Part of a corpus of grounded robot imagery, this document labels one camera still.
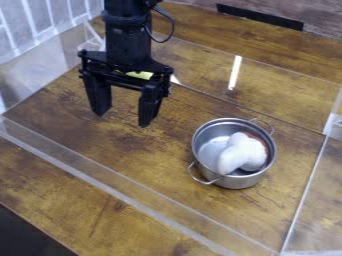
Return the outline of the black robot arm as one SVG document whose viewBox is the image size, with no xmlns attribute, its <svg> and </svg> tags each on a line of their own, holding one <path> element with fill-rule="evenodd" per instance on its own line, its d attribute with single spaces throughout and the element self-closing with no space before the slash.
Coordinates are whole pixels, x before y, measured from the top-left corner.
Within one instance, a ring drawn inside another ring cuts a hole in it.
<svg viewBox="0 0 342 256">
<path fill-rule="evenodd" d="M 101 12 L 105 23 L 105 50 L 77 52 L 78 70 L 90 110 L 102 116 L 112 107 L 110 87 L 141 93 L 138 126 L 146 127 L 157 116 L 162 98 L 171 93 L 173 69 L 150 57 L 152 15 L 154 10 L 175 26 L 169 14 L 157 6 L 162 0 L 104 0 Z"/>
</svg>

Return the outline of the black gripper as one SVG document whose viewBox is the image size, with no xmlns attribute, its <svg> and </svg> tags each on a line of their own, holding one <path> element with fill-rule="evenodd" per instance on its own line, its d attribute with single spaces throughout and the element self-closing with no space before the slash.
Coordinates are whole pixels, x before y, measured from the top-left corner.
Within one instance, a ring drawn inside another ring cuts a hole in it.
<svg viewBox="0 0 342 256">
<path fill-rule="evenodd" d="M 145 128 L 157 116 L 162 98 L 169 94 L 173 69 L 150 57 L 150 21 L 134 24 L 105 24 L 105 50 L 77 52 L 81 59 L 80 78 L 84 81 L 90 110 L 102 116 L 112 107 L 110 86 L 141 92 L 138 126 Z M 150 72 L 149 80 L 114 73 Z"/>
</svg>

